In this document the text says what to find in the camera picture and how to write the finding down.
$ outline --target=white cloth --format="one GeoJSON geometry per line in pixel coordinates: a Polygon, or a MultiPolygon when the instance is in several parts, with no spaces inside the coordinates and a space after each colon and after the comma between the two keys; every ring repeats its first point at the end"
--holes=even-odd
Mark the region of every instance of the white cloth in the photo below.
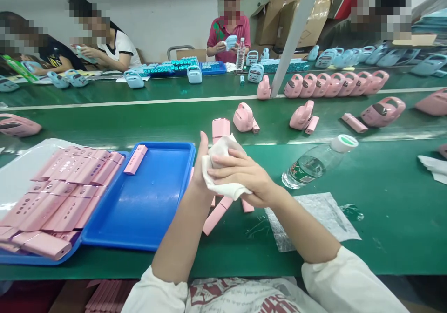
{"type": "Polygon", "coordinates": [[[130,40],[130,38],[122,31],[115,30],[115,48],[112,49],[109,44],[98,43],[98,49],[105,52],[115,61],[120,61],[120,54],[130,55],[129,68],[141,66],[140,56],[130,40]]]}
{"type": "Polygon", "coordinates": [[[122,313],[301,312],[409,313],[354,253],[342,247],[337,257],[321,264],[304,263],[310,296],[284,278],[201,279],[166,283],[149,269],[133,287],[122,313]]]}
{"type": "Polygon", "coordinates": [[[208,150],[208,155],[202,157],[202,174],[206,187],[208,187],[209,190],[214,191],[217,194],[230,197],[233,200],[237,200],[242,193],[251,194],[253,192],[238,183],[215,185],[214,179],[211,178],[207,172],[207,169],[210,168],[222,168],[221,165],[212,161],[212,157],[214,155],[229,157],[230,155],[228,153],[228,149],[234,149],[245,153],[244,149],[242,149],[240,144],[236,141],[233,134],[231,134],[231,136],[223,136],[208,150]]]}

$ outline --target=black shirt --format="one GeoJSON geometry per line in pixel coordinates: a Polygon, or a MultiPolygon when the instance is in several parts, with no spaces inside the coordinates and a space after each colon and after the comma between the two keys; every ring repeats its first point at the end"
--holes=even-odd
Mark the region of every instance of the black shirt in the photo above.
{"type": "Polygon", "coordinates": [[[86,71],[82,60],[72,50],[53,37],[48,36],[47,45],[39,47],[39,57],[56,68],[62,66],[59,56],[70,60],[73,69],[86,71]]]}

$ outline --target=person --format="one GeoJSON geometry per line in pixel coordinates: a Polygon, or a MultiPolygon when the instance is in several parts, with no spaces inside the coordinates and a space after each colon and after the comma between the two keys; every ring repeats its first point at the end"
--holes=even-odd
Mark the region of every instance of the person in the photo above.
{"type": "MultiPolygon", "coordinates": [[[[65,72],[69,69],[86,70],[82,60],[66,45],[59,42],[49,34],[43,33],[42,29],[30,25],[22,16],[4,11],[0,13],[0,26],[9,30],[10,34],[18,35],[19,40],[25,45],[37,48],[39,57],[47,64],[44,68],[37,68],[34,74],[46,75],[49,71],[56,73],[65,72]]],[[[22,55],[22,60],[33,61],[29,56],[22,55]]]]}
{"type": "Polygon", "coordinates": [[[401,23],[400,19],[405,18],[402,15],[405,15],[407,9],[411,11],[409,0],[375,0],[374,7],[369,7],[369,1],[358,0],[357,7],[352,9],[350,18],[325,29],[317,42],[320,48],[322,50],[335,47],[363,48],[379,45],[385,39],[404,38],[401,35],[403,32],[410,33],[410,19],[408,18],[408,23],[405,21],[401,23]],[[397,23],[388,23],[394,21],[396,17],[397,23]]]}
{"type": "Polygon", "coordinates": [[[250,23],[247,16],[240,11],[241,0],[223,0],[223,16],[219,16],[211,24],[210,35],[208,37],[206,55],[214,56],[216,61],[224,63],[236,63],[237,48],[241,38],[245,38],[245,55],[251,46],[250,23]],[[236,35],[237,43],[226,51],[224,40],[229,36],[236,35]]]}
{"type": "Polygon", "coordinates": [[[213,157],[221,169],[210,169],[215,184],[239,183],[254,207],[270,207],[305,263],[307,295],[284,278],[187,280],[214,193],[202,175],[208,138],[201,132],[194,174],[180,201],[152,265],[130,292],[122,313],[170,312],[301,312],[408,313],[368,266],[344,248],[267,172],[241,152],[213,157]]]}
{"type": "Polygon", "coordinates": [[[97,49],[83,45],[83,55],[96,58],[98,64],[121,72],[141,66],[134,44],[114,22],[102,17],[101,12],[87,0],[68,0],[68,3],[70,16],[76,17],[94,38],[102,39],[97,49]]]}

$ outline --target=black hair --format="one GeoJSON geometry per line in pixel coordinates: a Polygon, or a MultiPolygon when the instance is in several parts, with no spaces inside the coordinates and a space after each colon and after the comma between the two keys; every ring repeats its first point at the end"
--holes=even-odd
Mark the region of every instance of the black hair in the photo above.
{"type": "MultiPolygon", "coordinates": [[[[70,15],[74,17],[102,17],[101,11],[96,9],[96,5],[87,0],[68,0],[70,15]]],[[[110,21],[110,27],[123,32],[114,22],[110,21]]]]}

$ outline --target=white sleeve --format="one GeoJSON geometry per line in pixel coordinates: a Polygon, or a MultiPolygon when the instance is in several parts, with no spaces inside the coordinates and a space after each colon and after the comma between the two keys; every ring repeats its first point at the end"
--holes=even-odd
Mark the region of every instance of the white sleeve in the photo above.
{"type": "Polygon", "coordinates": [[[310,296],[329,313],[409,313],[353,252],[341,247],[327,263],[304,263],[301,272],[310,296]]]}
{"type": "Polygon", "coordinates": [[[130,291],[121,312],[184,313],[187,296],[186,283],[166,283],[154,276],[150,266],[130,291]]]}

